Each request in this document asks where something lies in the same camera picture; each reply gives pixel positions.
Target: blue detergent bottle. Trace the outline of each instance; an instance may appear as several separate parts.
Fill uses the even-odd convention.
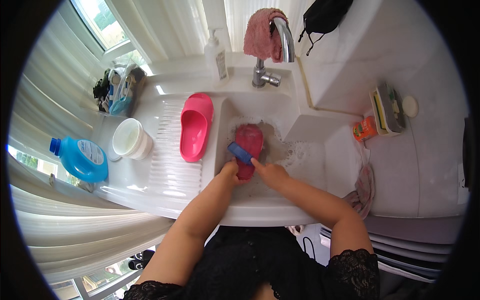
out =
[[[76,178],[86,182],[103,181],[108,176],[107,156],[94,142],[52,138],[50,152],[60,158],[63,167]]]

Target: white sink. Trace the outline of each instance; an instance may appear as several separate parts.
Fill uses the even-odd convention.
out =
[[[259,123],[264,132],[265,144],[261,160],[281,164],[292,177],[338,196],[343,197],[350,192],[358,174],[355,165],[358,159],[354,157],[355,147],[350,126],[360,118],[309,109],[304,89],[302,86],[299,88],[298,80],[293,80],[291,73],[284,72],[283,88],[268,87],[261,90],[251,87],[248,81],[251,81],[251,73],[248,73],[243,76],[237,72],[233,76],[229,84],[235,88],[227,86],[223,91],[216,92],[204,90],[212,99],[215,113],[207,149],[202,158],[200,189],[205,188],[231,157],[226,148],[234,139],[236,127],[241,123]],[[169,95],[159,95],[154,89],[155,83],[149,84],[133,117],[155,138],[165,103],[184,101],[192,92],[202,91],[198,88],[199,80],[195,81],[196,86],[191,91],[185,85],[171,84],[170,86],[181,86],[178,89],[186,93]],[[119,119],[105,118],[94,141],[107,149],[120,122]],[[153,152],[142,161],[127,158],[109,161],[108,181],[97,184],[94,193],[133,209],[177,218],[191,199],[149,189],[152,156]],[[338,166],[340,171],[332,169],[332,164]],[[249,183],[235,188],[230,207],[220,222],[230,226],[309,223],[316,221],[267,188],[256,174]]]

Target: orange bottle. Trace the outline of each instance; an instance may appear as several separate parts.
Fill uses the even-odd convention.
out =
[[[353,136],[359,142],[366,141],[378,134],[373,116],[364,118],[353,127]]]

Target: blue scrub brush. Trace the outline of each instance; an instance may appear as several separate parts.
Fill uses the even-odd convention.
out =
[[[228,145],[227,150],[230,151],[242,163],[250,166],[252,165],[250,159],[253,156],[245,151],[245,149],[240,147],[236,142],[232,142],[230,145]]]

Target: black face mask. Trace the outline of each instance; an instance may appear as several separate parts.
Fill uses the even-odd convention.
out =
[[[303,14],[303,31],[300,34],[299,42],[306,31],[308,39],[312,46],[307,51],[310,54],[313,45],[324,37],[325,34],[332,32],[337,28],[338,23],[347,13],[353,0],[316,0],[309,9]],[[310,34],[312,32],[321,33],[322,36],[316,41],[312,41]]]

